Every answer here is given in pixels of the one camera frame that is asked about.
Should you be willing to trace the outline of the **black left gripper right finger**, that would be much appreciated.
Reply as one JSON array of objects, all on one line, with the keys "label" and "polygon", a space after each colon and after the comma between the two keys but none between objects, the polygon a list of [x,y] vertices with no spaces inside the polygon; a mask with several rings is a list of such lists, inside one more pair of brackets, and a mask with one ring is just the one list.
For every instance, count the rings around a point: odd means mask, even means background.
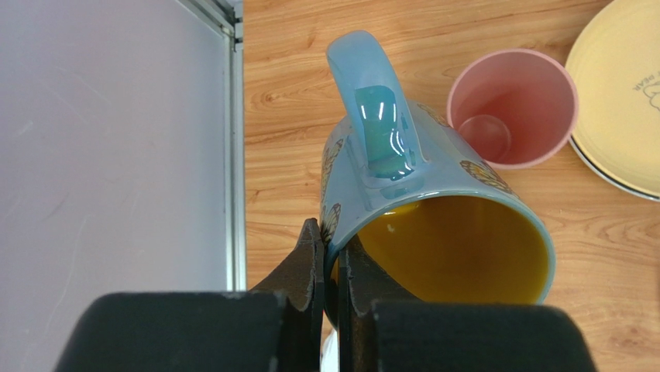
[{"label": "black left gripper right finger", "polygon": [[593,371],[566,313],[539,305],[424,302],[349,241],[338,258],[342,371]]}]

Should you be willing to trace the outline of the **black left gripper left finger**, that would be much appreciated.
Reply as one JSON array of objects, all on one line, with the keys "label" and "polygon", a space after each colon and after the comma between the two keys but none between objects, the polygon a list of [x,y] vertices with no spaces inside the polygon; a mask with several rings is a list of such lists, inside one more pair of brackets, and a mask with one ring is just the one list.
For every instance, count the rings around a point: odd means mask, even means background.
[{"label": "black left gripper left finger", "polygon": [[58,371],[317,371],[323,322],[318,222],[249,291],[116,292],[85,310]]}]

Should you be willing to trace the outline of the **blue butterfly ceramic mug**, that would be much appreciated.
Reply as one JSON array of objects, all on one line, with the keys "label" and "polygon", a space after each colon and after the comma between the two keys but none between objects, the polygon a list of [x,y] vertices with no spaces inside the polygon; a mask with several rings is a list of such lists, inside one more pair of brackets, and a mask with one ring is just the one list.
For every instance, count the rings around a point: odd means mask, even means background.
[{"label": "blue butterfly ceramic mug", "polygon": [[340,36],[326,58],[346,111],[321,157],[330,323],[350,243],[422,301],[542,303],[555,250],[540,218],[456,130],[404,96],[371,33]]}]

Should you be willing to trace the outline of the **pink plastic cup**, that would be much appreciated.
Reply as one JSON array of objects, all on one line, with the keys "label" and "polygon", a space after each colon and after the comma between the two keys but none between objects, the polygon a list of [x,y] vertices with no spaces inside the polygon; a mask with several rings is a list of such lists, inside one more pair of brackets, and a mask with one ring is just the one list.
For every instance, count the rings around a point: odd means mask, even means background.
[{"label": "pink plastic cup", "polygon": [[533,167],[558,153],[576,125],[579,96],[568,71],[535,50],[489,53],[455,79],[451,127],[490,165]]}]

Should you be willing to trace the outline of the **cream yellow plate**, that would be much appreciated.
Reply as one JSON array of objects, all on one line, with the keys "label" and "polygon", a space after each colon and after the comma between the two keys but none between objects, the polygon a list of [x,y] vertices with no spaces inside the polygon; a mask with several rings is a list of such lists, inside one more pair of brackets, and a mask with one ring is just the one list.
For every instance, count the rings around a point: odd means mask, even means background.
[{"label": "cream yellow plate", "polygon": [[612,1],[565,68],[579,96],[576,144],[607,175],[659,196],[659,3]]}]

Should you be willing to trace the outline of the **left aluminium frame post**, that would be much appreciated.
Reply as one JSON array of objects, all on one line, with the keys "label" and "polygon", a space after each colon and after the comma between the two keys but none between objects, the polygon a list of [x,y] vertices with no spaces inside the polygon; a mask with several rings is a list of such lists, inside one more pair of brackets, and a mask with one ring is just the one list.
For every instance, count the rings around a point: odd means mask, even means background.
[{"label": "left aluminium frame post", "polygon": [[219,38],[221,56],[222,228],[228,291],[247,289],[244,2],[182,1]]}]

